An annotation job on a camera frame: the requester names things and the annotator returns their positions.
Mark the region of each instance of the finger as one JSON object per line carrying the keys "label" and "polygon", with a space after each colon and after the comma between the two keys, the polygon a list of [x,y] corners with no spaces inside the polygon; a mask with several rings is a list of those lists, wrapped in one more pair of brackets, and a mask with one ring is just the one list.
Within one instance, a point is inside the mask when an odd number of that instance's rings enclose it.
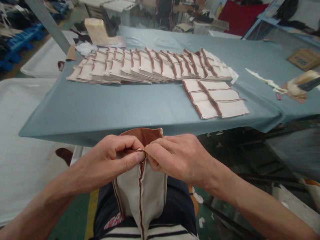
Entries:
{"label": "finger", "polygon": [[177,135],[177,136],[164,136],[163,139],[168,140],[170,142],[174,142],[174,143],[181,143],[182,142],[182,138],[181,135]]}
{"label": "finger", "polygon": [[151,156],[162,168],[167,168],[172,165],[174,158],[159,143],[150,143],[145,147],[146,153]]}
{"label": "finger", "polygon": [[170,142],[166,139],[163,139],[163,138],[158,138],[157,140],[154,140],[153,142],[151,143],[158,143],[160,144],[164,149],[166,149],[167,151],[173,153],[175,151],[175,149],[178,148],[178,144],[177,143],[174,143],[174,142]]}
{"label": "finger", "polygon": [[111,139],[108,155],[111,159],[115,159],[117,152],[120,152],[126,148],[137,150],[139,148],[144,148],[142,143],[135,136],[114,136]]}
{"label": "finger", "polygon": [[138,163],[143,161],[146,158],[145,152],[134,152],[130,153],[127,156],[113,160],[113,168],[114,172],[116,173],[117,177],[118,175],[127,172],[131,170],[134,166],[136,166]]}
{"label": "finger", "polygon": [[161,172],[161,166],[159,165],[159,163],[157,163],[156,160],[154,160],[150,155],[147,154],[147,158],[149,159],[149,162],[150,162],[150,166],[151,166],[151,169],[153,171],[158,171],[158,172]]}

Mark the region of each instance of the person's right hand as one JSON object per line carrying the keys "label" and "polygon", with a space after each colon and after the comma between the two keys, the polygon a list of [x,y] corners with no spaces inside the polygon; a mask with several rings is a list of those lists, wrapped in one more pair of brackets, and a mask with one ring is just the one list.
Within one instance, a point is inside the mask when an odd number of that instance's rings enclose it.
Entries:
{"label": "person's right hand", "polygon": [[223,188],[232,184],[233,172],[213,158],[196,136],[159,138],[145,147],[151,168],[225,199]]}

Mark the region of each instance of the cutting table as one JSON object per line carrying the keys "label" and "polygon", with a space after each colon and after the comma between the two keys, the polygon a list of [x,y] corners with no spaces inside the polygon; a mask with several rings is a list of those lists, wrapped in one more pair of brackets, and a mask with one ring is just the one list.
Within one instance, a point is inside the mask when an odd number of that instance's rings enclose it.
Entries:
{"label": "cutting table", "polygon": [[286,61],[281,48],[264,41],[212,38],[161,30],[121,27],[127,49],[170,50],[182,53],[201,47],[212,52],[239,78],[233,85],[246,99],[250,114],[202,120],[179,81],[160,84],[91,85],[67,81],[75,61],[66,62],[55,85],[30,116],[19,135],[81,146],[93,146],[108,134],[136,127],[163,128],[165,135],[203,134],[236,127],[267,132],[281,122],[320,113],[320,92],[308,92],[300,104],[283,95],[279,101],[272,88],[248,73],[257,72],[282,86],[303,73]]}

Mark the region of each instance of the dark pants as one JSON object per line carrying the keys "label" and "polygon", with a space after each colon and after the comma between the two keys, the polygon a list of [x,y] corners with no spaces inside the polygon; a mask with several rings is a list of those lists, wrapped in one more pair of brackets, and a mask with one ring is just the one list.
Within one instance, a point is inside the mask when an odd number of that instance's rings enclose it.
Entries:
{"label": "dark pants", "polygon": [[[188,185],[180,180],[168,177],[167,200],[161,216],[151,221],[154,224],[180,224],[189,232],[197,235],[194,205],[191,200]],[[109,220],[119,213],[118,203],[112,183],[100,188],[97,212],[94,220],[94,236],[101,237],[113,228],[104,230]],[[137,226],[133,217],[128,217],[118,226]]]}

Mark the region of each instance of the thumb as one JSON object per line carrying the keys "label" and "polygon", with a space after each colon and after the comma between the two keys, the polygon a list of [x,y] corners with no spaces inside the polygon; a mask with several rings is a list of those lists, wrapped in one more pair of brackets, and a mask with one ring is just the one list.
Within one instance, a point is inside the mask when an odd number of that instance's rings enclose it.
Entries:
{"label": "thumb", "polygon": [[116,169],[120,173],[127,172],[131,170],[138,163],[143,161],[146,158],[145,152],[133,152],[121,159],[115,160]]}

